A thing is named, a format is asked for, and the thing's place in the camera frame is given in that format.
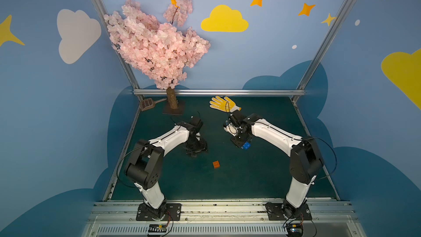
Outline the dark blue lego brick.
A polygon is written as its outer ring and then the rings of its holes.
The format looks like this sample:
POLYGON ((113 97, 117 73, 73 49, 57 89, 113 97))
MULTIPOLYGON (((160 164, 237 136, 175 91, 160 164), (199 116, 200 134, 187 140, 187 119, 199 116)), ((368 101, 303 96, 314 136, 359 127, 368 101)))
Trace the dark blue lego brick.
POLYGON ((245 143, 241 146, 241 148, 242 148, 242 149, 244 149, 244 150, 247 150, 247 149, 249 149, 249 148, 250 148, 250 146, 251 146, 250 142, 245 142, 245 143))

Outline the orange lego brick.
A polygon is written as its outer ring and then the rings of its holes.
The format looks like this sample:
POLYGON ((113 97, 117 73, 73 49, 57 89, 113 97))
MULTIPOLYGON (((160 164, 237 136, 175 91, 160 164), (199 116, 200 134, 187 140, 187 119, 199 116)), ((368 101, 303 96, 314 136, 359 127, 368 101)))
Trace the orange lego brick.
POLYGON ((213 162, 213 167, 214 167, 215 169, 220 168, 220 163, 219 163, 219 161, 214 161, 214 162, 213 162))

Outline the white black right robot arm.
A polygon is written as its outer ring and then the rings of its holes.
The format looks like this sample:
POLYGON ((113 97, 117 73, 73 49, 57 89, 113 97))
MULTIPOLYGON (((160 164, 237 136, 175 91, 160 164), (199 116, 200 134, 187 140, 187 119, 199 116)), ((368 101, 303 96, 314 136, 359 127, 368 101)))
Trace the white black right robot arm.
POLYGON ((296 211, 304 206, 311 184, 324 167, 320 149, 312 138, 303 138, 272 125, 257 114, 244 116, 239 110, 229 114, 224 130, 232 135, 235 146, 248 149, 252 138, 261 138, 289 157, 289 171, 292 176, 284 208, 296 211))

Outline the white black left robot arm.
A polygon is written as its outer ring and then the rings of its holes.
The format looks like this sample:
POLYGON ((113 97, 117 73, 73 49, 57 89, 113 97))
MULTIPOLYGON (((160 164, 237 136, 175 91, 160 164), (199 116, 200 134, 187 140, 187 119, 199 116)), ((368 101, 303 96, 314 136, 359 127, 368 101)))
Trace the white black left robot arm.
POLYGON ((159 179, 164 157, 179 145, 193 157, 208 150, 200 129, 202 120, 193 116, 189 122, 181 121, 170 131, 151 140, 139 140, 130 153, 124 174, 133 181, 144 197, 144 203, 152 211, 164 211, 166 199, 161 192, 159 179))

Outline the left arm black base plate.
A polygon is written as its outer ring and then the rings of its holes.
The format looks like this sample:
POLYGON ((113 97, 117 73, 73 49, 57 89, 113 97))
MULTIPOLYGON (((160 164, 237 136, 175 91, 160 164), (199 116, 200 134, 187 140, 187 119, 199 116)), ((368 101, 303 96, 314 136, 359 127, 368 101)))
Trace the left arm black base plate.
POLYGON ((182 204, 164 202, 158 209, 154 209, 146 203, 138 206, 136 221, 180 221, 182 204))

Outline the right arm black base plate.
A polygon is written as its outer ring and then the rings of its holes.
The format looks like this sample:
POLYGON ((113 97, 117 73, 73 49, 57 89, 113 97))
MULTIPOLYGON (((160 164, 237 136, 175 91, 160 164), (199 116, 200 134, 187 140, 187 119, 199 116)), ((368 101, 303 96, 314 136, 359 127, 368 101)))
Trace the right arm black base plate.
POLYGON ((285 221, 287 219, 303 219, 304 221, 312 220, 312 215, 307 202, 304 202, 299 208, 295 208, 286 202, 268 202, 265 204, 265 209, 270 221, 285 221))

